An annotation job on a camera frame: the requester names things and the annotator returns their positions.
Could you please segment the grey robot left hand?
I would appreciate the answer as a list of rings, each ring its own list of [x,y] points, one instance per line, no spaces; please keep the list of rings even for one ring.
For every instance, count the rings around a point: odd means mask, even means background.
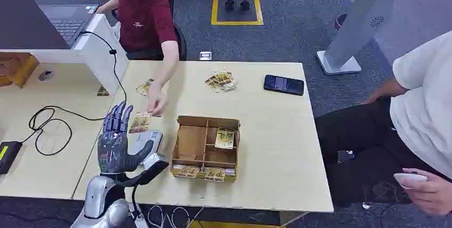
[[[153,141],[148,141],[136,154],[128,153],[128,120],[133,106],[126,101],[115,105],[105,117],[97,140],[98,164],[101,174],[133,172],[152,152]]]

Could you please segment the person's hand holding remote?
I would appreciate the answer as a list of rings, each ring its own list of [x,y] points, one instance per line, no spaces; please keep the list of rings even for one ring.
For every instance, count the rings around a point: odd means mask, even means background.
[[[402,184],[410,200],[429,215],[446,216],[451,213],[451,182],[416,168],[403,168],[405,173],[417,173],[427,181],[404,181]]]

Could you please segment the person's hand over desk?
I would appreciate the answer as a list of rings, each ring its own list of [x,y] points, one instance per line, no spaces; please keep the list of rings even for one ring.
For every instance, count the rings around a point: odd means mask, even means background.
[[[147,112],[154,117],[161,117],[167,106],[167,96],[162,92],[162,84],[154,83],[148,88]]]

